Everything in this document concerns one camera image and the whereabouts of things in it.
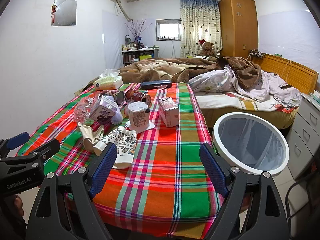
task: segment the brown blanket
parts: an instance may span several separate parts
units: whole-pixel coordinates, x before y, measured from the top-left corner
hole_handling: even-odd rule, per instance
[[[234,71],[243,89],[254,85],[261,76],[259,65],[240,57],[220,57],[217,63],[201,58],[149,58],[121,68],[119,76],[124,84],[157,80],[187,83],[200,74],[224,69],[227,64]]]
[[[243,89],[253,86],[261,77],[260,66],[243,57],[220,57],[217,59],[217,65],[221,69],[224,69],[227,64],[235,73],[238,83]]]

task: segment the white drawer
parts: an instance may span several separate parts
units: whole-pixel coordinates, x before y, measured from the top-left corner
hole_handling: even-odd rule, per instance
[[[320,135],[320,112],[305,98],[302,98],[298,113]]]
[[[304,120],[304,118],[301,117],[300,114],[296,115],[292,128],[307,145],[311,154],[314,155],[320,145],[320,137],[317,135],[315,130],[313,130],[313,128],[307,123],[306,120]]]
[[[288,168],[296,179],[312,159],[312,154],[294,129],[290,129],[286,140],[290,152]]]

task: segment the brown can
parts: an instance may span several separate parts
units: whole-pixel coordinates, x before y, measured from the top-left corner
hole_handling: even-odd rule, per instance
[[[127,102],[145,102],[148,106],[151,105],[151,96],[141,93],[137,90],[129,89],[125,93],[125,99]]]
[[[118,105],[121,105],[125,99],[124,97],[124,92],[123,91],[120,91],[120,90],[103,90],[101,92],[101,95],[102,96],[111,96],[114,98],[115,102],[118,104]]]

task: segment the window frame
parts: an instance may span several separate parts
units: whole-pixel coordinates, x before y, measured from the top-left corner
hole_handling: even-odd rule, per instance
[[[178,24],[179,36],[178,39],[173,39],[172,37],[168,38],[159,38],[157,36],[160,33],[160,24],[174,23]],[[156,41],[181,41],[181,20],[168,19],[168,20],[156,20]]]

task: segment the mirror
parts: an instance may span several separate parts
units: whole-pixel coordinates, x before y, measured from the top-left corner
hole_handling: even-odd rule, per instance
[[[77,24],[77,1],[54,0],[51,10],[52,26],[70,26]]]

